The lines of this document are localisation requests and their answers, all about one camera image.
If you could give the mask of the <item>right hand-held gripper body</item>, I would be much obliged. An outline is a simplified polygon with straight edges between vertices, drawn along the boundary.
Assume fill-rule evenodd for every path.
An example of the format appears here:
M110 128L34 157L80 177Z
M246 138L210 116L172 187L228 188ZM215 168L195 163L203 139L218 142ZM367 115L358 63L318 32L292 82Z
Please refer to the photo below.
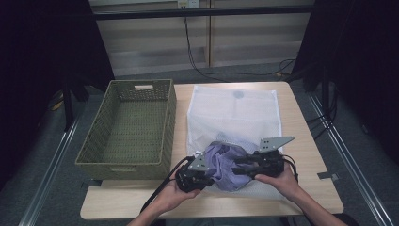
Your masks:
M269 177L278 177L284 172L285 159L279 148L293 141L294 137L267 137L260 141L259 150L251 156L251 161L255 167L251 170L250 176L257 174Z

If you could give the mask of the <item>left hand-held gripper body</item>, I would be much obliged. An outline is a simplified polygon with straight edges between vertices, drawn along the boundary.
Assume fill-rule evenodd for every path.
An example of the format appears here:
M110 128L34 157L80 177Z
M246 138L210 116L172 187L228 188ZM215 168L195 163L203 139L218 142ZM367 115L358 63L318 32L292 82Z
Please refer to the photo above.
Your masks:
M185 164L179 167L175 173L175 181L178 188L186 193L199 189L203 190L207 185L205 179L211 178L207 172L205 153L187 156Z

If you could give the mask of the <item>lavender shirt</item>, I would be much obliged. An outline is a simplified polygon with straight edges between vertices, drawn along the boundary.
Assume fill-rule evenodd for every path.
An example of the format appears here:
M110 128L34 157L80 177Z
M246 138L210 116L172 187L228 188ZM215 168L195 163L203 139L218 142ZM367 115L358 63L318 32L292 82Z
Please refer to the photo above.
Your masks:
M245 186L251 178L244 175L236 175L233 168L249 169L249 164L236 164L237 157L245 156L247 152L234 144L214 141L205 149L205 160L207 165L206 175L209 176L223 191L235 191Z

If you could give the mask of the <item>white mesh laundry bag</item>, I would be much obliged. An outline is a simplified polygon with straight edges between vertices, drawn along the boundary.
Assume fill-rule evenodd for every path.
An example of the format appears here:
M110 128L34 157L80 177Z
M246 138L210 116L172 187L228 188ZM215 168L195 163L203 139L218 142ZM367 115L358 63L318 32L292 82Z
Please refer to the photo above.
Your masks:
M263 138L281 136L276 91L194 87L187 110L189 155L204 152L214 141L254 153Z

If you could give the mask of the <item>green woven basket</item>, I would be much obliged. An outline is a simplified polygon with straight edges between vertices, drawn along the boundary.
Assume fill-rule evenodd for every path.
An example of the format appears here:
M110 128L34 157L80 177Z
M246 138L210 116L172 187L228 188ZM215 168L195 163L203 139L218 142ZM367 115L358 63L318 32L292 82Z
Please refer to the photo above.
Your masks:
M96 180L165 178L176 105L171 79L111 81L75 165Z

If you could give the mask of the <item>person's right hand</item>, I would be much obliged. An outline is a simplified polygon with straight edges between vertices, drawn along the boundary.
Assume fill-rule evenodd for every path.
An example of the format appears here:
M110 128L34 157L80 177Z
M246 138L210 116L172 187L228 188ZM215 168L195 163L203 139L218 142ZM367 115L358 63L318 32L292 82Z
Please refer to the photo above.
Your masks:
M301 188L288 163L284 164L284 171L276 178L257 174L255 179L273 186L280 194L291 202L296 202L301 194Z

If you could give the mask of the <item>person's left hand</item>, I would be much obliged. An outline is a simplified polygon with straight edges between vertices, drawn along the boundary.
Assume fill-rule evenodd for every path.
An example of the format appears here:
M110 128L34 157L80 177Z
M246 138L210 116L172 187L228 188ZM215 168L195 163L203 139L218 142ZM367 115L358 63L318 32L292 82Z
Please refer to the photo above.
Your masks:
M163 214L178 207L182 202L196 198L200 194L198 189L188 193L181 191L175 181L168 182L155 200L152 202L155 212Z

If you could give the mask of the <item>person's grey clothing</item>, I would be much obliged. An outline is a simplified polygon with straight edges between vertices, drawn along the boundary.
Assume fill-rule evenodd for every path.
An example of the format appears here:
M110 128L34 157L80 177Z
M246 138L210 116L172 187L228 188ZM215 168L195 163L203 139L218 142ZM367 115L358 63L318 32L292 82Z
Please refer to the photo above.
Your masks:
M179 218L166 226L283 226L279 218Z

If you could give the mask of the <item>grey tape mark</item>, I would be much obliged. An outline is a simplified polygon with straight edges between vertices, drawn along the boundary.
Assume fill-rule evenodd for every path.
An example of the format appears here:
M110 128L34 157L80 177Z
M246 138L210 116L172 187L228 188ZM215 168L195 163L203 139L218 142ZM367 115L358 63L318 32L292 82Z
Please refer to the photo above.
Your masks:
M320 180L330 179L333 182L340 179L340 177L337 173L330 173L328 171L318 172L317 176Z

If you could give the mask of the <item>black curtain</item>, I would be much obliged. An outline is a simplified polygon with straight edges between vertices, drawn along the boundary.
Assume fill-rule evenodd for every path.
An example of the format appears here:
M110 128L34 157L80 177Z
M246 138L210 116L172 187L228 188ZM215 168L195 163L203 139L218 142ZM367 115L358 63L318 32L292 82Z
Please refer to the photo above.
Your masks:
M114 78L88 0L0 0L0 190L20 167L51 97Z
M314 0L293 73L324 77L399 165L399 0Z

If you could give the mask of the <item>black metal stand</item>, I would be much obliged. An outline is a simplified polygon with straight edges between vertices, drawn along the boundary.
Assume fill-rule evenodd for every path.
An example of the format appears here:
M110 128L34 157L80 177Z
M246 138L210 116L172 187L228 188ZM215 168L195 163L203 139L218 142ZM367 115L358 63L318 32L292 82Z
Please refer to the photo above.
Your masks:
M65 75L62 81L62 94L65 109L65 129L67 132L73 125L74 114L72 108L72 95L78 102L85 102L89 94L85 88L85 81L76 75Z

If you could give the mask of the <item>black horizontal bar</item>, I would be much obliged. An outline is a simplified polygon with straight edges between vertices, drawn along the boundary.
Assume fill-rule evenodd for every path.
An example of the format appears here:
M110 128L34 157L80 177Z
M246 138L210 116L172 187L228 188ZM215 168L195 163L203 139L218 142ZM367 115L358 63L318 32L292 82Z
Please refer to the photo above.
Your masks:
M176 17L203 17L203 16L234 16L257 14L291 14L310 13L314 6L277 6L258 8L189 8L189 9L161 9L145 11L104 11L94 12L96 20L130 20L130 19L154 19Z

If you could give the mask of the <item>metal floor rail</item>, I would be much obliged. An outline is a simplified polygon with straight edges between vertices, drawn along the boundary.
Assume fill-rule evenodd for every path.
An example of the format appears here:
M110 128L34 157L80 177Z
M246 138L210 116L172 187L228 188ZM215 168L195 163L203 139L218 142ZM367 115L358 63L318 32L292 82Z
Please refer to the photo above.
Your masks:
M377 224L379 226L394 226L393 218L389 215L387 208L384 206L383 202L377 197L375 191L370 186L353 155L350 153L350 150L344 143L337 128L332 122L327 119L326 116L323 115L321 101L315 94L309 94L309 99L315 112L321 119L325 130L327 131L329 139L334 144L336 150L338 151L340 157L346 165L362 198L365 200L368 208L370 209L375 220L377 221Z
M40 181L39 187L37 188L33 198L25 209L23 217L21 218L18 226L35 226L37 219L40 215L42 206L44 205L50 192L51 186L57 176L60 165L70 146L70 143L72 142L80 119L81 116L77 116L72 121L72 125L63 133L62 139L60 140L56 148L55 154Z

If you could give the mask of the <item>white wall outlet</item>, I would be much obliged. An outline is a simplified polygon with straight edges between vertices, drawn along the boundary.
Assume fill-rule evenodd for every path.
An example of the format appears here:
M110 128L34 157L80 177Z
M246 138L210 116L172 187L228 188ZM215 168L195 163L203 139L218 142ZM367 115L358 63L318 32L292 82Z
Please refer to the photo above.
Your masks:
M200 0L177 0L178 8L200 8Z

